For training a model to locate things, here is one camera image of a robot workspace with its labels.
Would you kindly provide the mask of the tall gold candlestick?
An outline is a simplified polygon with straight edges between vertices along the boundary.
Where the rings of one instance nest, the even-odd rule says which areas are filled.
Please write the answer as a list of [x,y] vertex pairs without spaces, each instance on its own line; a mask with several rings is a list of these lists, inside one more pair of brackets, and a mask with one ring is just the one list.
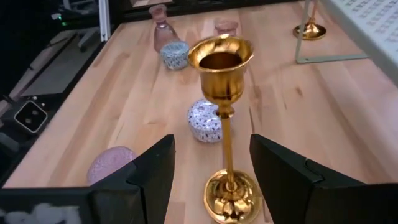
[[312,0],[312,1],[313,1],[312,13],[307,23],[305,23],[304,25],[303,31],[300,32],[300,25],[296,26],[292,31],[295,37],[299,37],[301,35],[301,38],[303,40],[319,40],[326,35],[326,29],[320,24],[317,24],[315,21],[315,14],[318,9],[318,0]]
[[222,148],[226,167],[207,181],[203,201],[209,216],[219,224],[250,224],[262,207],[255,181],[234,170],[231,137],[233,103],[244,91],[244,74],[254,56],[252,43],[240,37],[221,34],[205,38],[190,48],[188,61],[200,74],[203,96],[218,106]]

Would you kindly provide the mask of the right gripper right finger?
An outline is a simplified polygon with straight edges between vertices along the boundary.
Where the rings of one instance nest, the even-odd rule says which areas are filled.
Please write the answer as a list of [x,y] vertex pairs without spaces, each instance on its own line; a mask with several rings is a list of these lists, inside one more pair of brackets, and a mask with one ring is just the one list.
[[398,224],[398,183],[365,184],[259,134],[249,150],[274,224]]

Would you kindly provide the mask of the blue-grey speckled candle jar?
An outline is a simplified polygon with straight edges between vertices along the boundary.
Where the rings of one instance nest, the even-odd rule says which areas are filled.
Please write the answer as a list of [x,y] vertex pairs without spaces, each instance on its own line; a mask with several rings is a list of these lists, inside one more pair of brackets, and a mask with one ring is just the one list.
[[188,64],[187,55],[189,45],[184,41],[176,41],[165,44],[160,55],[166,67],[171,70],[181,70]]

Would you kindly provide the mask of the green perforated metal shelf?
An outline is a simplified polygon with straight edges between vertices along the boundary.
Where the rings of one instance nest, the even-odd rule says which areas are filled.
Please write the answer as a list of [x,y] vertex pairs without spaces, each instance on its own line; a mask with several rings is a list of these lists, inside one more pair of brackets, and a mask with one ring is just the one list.
[[370,59],[398,87],[398,0],[315,0],[321,2],[345,34],[363,52],[351,55],[301,57],[302,41],[308,38],[305,23],[314,23],[308,15],[311,0],[305,0],[297,34],[295,61],[298,64]]

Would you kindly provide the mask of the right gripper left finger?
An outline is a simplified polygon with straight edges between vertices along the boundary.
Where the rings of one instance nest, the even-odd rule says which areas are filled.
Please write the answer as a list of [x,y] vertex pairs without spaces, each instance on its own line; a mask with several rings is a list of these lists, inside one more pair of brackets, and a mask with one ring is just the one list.
[[92,185],[91,224],[164,224],[174,172],[175,138],[168,134]]

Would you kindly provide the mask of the silver aluminium profile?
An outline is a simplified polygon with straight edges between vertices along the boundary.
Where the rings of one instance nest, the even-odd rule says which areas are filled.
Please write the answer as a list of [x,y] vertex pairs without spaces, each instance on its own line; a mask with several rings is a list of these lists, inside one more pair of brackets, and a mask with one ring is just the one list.
[[109,15],[109,0],[98,0],[99,4],[99,24],[101,41],[106,42],[111,36],[111,23]]

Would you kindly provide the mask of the black square device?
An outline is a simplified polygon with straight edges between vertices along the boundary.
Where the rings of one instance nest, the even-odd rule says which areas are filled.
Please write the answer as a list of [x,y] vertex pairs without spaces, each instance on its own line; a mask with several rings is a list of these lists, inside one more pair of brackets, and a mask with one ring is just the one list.
[[14,121],[29,133],[37,133],[48,114],[34,101],[26,101],[14,115]]

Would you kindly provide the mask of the pink speckled candle jar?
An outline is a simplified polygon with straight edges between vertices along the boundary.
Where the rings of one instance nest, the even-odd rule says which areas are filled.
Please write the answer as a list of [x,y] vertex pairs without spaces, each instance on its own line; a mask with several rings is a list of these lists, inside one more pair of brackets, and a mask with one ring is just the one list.
[[136,153],[124,146],[109,148],[98,155],[88,169],[86,179],[89,185],[116,172],[137,157]]

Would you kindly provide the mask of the white purple speckled candle jar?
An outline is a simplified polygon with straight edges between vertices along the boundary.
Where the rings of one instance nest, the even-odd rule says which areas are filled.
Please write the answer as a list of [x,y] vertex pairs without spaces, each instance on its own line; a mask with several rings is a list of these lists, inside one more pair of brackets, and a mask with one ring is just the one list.
[[187,121],[193,136],[206,143],[222,140],[221,120],[216,114],[218,106],[206,99],[194,102],[187,111]]

